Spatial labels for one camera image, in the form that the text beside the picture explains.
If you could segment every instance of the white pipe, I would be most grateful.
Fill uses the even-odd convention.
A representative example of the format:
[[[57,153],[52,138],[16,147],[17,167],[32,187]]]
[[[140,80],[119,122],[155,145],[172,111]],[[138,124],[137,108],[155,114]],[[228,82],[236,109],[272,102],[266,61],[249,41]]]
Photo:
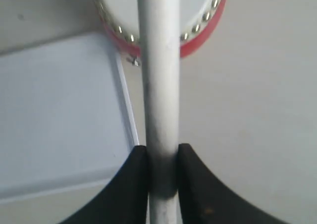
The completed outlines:
[[[176,223],[175,156],[179,126],[180,0],[138,0],[150,223]]]

